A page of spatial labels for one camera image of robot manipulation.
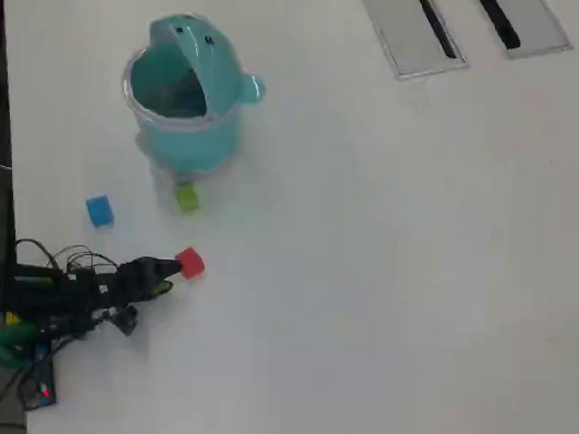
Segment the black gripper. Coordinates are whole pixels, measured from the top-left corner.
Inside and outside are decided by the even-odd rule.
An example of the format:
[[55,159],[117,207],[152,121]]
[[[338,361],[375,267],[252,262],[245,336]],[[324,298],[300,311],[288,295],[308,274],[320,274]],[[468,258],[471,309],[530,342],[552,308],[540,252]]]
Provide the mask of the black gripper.
[[136,302],[152,301],[169,293],[173,282],[160,281],[159,276],[173,276],[182,270],[182,264],[168,258],[140,257],[134,261],[120,264],[110,274],[105,274],[103,307],[125,307]]

